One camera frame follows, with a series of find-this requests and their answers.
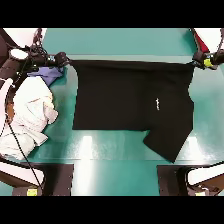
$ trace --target black t-shirt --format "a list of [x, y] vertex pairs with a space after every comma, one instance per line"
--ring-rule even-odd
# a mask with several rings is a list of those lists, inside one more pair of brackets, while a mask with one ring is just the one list
[[193, 128], [188, 93], [193, 65], [103, 60], [71, 65], [78, 75], [73, 129], [149, 130], [144, 143], [175, 161]]

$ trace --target yellow sticker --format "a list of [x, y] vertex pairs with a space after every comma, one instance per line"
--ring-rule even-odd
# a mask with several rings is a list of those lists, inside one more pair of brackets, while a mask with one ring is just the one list
[[209, 58], [204, 60], [204, 65], [205, 65], [206, 67], [212, 67], [212, 63], [211, 63], [211, 61], [210, 61]]
[[37, 196], [37, 189], [28, 189], [27, 196]]
[[198, 192], [198, 193], [195, 193], [196, 196], [205, 196], [205, 192]]

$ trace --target white cloth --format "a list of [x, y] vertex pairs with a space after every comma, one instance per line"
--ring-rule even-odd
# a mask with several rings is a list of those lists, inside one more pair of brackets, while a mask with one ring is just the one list
[[58, 116], [52, 103], [53, 95], [41, 77], [28, 77], [21, 84], [13, 99], [14, 122], [27, 129], [42, 132]]
[[[42, 145], [48, 139], [46, 135], [29, 130], [22, 125], [16, 124], [16, 122], [11, 124], [11, 126], [26, 157], [35, 146]], [[18, 160], [24, 159], [8, 124], [5, 125], [0, 137], [0, 154], [4, 156], [10, 155]]]

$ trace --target red object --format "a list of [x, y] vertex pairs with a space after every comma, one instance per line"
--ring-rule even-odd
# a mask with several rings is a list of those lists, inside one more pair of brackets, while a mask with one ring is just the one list
[[209, 52], [209, 49], [208, 47], [205, 45], [205, 43], [201, 40], [201, 38], [198, 36], [198, 34], [195, 32], [195, 38], [196, 38], [196, 41], [198, 42], [199, 46], [200, 46], [200, 50], [203, 52], [203, 53], [208, 53]]

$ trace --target pile of clothes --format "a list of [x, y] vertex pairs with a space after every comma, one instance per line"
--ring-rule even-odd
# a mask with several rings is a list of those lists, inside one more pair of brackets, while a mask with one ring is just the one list
[[[48, 139], [42, 131], [58, 116], [48, 86], [62, 75], [63, 70], [47, 67], [28, 74], [29, 77], [16, 91], [13, 103], [7, 105], [13, 132], [25, 156], [28, 156], [35, 146], [42, 145]], [[0, 154], [13, 156], [18, 160], [24, 159], [7, 122], [0, 137]]]

